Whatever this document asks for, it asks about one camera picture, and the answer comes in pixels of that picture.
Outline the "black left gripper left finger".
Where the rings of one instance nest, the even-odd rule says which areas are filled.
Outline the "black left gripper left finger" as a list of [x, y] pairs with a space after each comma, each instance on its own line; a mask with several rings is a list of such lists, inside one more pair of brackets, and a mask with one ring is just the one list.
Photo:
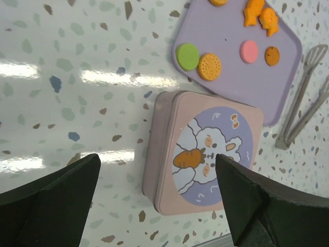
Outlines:
[[79, 246], [100, 167], [89, 154], [1, 193], [1, 246]]

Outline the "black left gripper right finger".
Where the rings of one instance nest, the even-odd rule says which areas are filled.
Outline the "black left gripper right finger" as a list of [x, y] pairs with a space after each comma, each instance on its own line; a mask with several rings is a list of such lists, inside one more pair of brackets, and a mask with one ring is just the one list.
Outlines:
[[216, 175], [235, 246], [328, 246], [328, 199], [285, 186], [216, 156]]

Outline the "silver tin lid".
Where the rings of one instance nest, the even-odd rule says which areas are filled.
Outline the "silver tin lid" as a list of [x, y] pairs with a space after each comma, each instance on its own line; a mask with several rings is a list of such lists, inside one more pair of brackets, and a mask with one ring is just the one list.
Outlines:
[[142, 192], [165, 216], [223, 208], [215, 158], [250, 168], [264, 123], [250, 105], [191, 91], [155, 99]]

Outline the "metal serving tongs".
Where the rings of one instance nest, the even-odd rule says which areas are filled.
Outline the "metal serving tongs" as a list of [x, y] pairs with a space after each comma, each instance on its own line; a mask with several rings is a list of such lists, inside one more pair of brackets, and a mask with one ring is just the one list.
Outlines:
[[293, 126], [293, 122], [296, 116], [298, 115], [299, 108], [305, 95], [308, 84], [310, 82], [311, 76], [317, 65], [321, 62], [321, 60], [327, 53], [327, 51], [328, 45], [326, 44], [319, 44], [317, 46], [312, 47], [308, 51], [304, 59], [302, 79], [299, 83], [299, 86], [296, 90], [296, 94], [289, 108], [287, 118], [285, 119], [282, 129], [278, 134], [278, 138], [275, 143], [276, 148], [281, 150], [287, 150], [290, 145], [295, 141], [296, 137], [300, 134], [300, 132], [304, 129], [306, 124], [314, 116], [316, 111], [328, 99], [328, 77], [326, 77], [325, 82], [322, 84], [319, 90], [318, 98], [310, 106], [306, 113], [299, 119], [299, 122], [296, 123], [295, 126]]

